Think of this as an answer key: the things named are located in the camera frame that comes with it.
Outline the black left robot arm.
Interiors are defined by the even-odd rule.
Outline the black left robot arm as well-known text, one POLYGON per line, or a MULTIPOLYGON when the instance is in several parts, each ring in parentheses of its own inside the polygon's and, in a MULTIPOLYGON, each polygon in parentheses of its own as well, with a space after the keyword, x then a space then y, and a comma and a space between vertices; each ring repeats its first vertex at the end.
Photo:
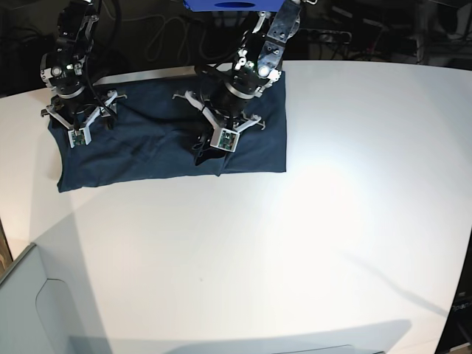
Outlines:
POLYGON ((275 15, 258 12, 257 22, 244 32, 232 55, 230 70, 222 72, 218 63, 195 67, 197 75, 218 84, 208 97, 194 91, 173 95, 186 100, 210 125, 193 147, 195 165, 234 153, 242 132, 266 126, 261 116, 247 115, 245 108, 281 78, 282 56, 287 41, 299 29, 301 10, 301 1, 284 1, 275 15))

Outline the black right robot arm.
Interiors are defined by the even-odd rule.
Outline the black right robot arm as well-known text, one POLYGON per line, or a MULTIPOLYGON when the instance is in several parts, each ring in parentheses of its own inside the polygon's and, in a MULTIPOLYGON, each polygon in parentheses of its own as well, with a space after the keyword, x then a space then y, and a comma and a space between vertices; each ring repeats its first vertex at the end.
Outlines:
POLYGON ((98 92, 92 75, 117 39, 122 24, 122 9, 112 1, 114 26, 105 48, 97 58, 92 54, 94 35, 102 1, 70 1, 58 16, 58 36, 54 49, 43 55, 40 65, 42 81, 53 97, 41 115, 49 115, 75 130, 85 125, 93 111, 104 120, 108 129, 114 127, 117 113, 105 102, 106 94, 98 92))

